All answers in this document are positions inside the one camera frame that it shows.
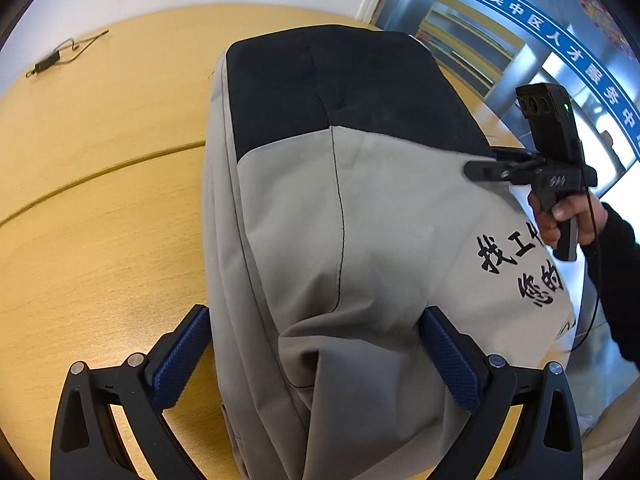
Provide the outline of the person's right hand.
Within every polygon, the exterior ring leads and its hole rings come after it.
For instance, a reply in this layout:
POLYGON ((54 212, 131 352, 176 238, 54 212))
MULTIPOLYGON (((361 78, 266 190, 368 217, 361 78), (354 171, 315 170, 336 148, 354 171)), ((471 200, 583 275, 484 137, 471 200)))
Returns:
POLYGON ((549 211, 542 208, 539 197, 530 192, 527 197, 544 244, 555 248, 562 237, 560 224, 577 221, 576 240, 582 246, 591 244, 608 222, 608 211, 591 192, 578 193, 560 200, 549 211))

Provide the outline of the black sleeved right forearm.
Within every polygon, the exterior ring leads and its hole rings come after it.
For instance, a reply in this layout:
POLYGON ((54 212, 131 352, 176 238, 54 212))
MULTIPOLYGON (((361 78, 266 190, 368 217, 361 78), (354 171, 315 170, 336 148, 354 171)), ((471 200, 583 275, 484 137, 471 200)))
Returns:
POLYGON ((620 354, 639 366, 639 244, 634 229, 609 204, 598 240, 584 246, 587 270, 620 354))

